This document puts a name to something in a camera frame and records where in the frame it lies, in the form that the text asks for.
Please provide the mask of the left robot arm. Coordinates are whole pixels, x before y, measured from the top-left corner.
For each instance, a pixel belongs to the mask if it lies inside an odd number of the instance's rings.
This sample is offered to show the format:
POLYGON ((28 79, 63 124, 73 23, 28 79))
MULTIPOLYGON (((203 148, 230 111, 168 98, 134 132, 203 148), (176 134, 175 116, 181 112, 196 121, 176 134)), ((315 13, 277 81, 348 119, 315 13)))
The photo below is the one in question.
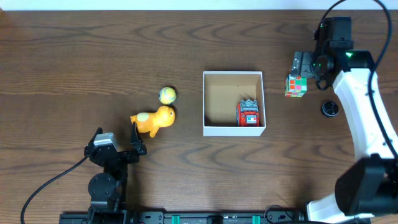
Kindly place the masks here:
POLYGON ((126 206, 128 165, 139 162, 136 151, 118 151, 114 134, 98 128, 85 147, 84 155, 103 168, 88 184, 91 202, 86 222, 138 223, 138 213, 126 206))

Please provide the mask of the white cardboard box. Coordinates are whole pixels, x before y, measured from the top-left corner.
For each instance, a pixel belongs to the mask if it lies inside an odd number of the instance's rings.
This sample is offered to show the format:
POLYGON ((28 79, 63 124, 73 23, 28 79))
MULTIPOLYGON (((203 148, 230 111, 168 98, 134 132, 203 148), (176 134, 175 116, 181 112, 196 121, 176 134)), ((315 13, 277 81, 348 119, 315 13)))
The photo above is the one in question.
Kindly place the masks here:
POLYGON ((203 72, 203 135, 206 137, 259 137, 266 129, 262 72, 203 72), (256 101, 258 126, 240 126, 238 105, 256 101))

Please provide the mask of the red toy truck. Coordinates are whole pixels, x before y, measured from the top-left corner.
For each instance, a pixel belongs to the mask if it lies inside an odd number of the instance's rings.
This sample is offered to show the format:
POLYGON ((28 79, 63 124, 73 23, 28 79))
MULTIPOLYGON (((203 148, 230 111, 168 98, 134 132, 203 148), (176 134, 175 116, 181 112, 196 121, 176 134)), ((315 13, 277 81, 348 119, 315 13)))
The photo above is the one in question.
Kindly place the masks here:
POLYGON ((240 127, 258 127, 259 107, 257 100, 241 100, 237 105, 236 120, 240 127))

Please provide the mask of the black round lid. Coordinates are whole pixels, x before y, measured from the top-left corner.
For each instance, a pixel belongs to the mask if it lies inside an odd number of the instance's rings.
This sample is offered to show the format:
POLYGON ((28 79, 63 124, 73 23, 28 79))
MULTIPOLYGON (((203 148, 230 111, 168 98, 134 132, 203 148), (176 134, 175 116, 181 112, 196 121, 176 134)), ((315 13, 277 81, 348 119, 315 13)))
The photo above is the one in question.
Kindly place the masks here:
POLYGON ((323 116, 331 118, 338 114, 339 107, 334 101, 328 100, 322 104, 320 111, 322 112, 323 116))

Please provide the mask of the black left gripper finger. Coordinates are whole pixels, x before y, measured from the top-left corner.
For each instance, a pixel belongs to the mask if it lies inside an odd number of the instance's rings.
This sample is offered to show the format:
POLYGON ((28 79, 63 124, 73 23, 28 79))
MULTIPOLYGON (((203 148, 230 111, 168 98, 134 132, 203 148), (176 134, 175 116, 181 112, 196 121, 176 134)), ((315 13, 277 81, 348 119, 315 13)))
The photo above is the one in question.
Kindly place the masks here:
POLYGON ((96 132, 94 133, 94 136, 91 138, 89 143, 84 148, 84 156, 90 156, 91 153, 96 149, 96 146, 94 144, 95 138, 97 137, 97 135, 102 134, 102 133, 103 133, 103 130, 101 127, 99 127, 96 130, 96 132))
POLYGON ((132 123, 132 132, 131 132, 131 140, 130 145, 134 148, 135 152, 138 156, 143 156, 147 154, 147 148, 144 144, 144 141, 139 135, 137 123, 132 123))

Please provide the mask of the orange rubber animal toy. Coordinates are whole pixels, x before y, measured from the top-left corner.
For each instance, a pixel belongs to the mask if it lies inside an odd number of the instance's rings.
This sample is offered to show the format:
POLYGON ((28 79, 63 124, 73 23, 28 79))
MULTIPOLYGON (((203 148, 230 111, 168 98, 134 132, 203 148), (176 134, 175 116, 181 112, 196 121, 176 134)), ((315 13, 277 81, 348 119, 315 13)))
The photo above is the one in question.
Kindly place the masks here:
POLYGON ((160 128, 166 128, 175 122, 176 113, 168 106, 160 106, 156 112, 141 112, 130 116, 131 123, 136 123, 139 133, 149 133, 154 138, 160 128))

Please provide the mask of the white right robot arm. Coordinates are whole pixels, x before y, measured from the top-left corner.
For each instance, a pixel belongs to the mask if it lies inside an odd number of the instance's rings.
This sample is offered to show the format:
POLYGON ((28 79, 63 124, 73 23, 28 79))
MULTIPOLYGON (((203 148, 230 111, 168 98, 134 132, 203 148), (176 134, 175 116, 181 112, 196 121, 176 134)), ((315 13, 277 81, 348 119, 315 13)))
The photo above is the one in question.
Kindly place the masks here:
POLYGON ((351 131, 355 163, 335 191, 286 211, 288 223, 348 223, 397 213, 397 134, 379 93, 376 67, 367 50, 355 50, 349 17, 322 17, 312 52, 296 52, 285 82, 287 96, 302 96, 297 85, 312 78, 332 88, 351 131))

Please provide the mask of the colourful puzzle cube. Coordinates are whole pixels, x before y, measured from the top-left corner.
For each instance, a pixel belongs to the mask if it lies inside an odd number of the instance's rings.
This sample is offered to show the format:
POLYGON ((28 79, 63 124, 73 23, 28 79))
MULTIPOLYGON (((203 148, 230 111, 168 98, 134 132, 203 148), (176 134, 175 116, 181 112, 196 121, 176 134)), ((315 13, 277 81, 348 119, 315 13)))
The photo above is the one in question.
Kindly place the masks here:
POLYGON ((307 92, 307 78, 289 75, 285 80, 284 95, 286 97, 301 98, 307 92))

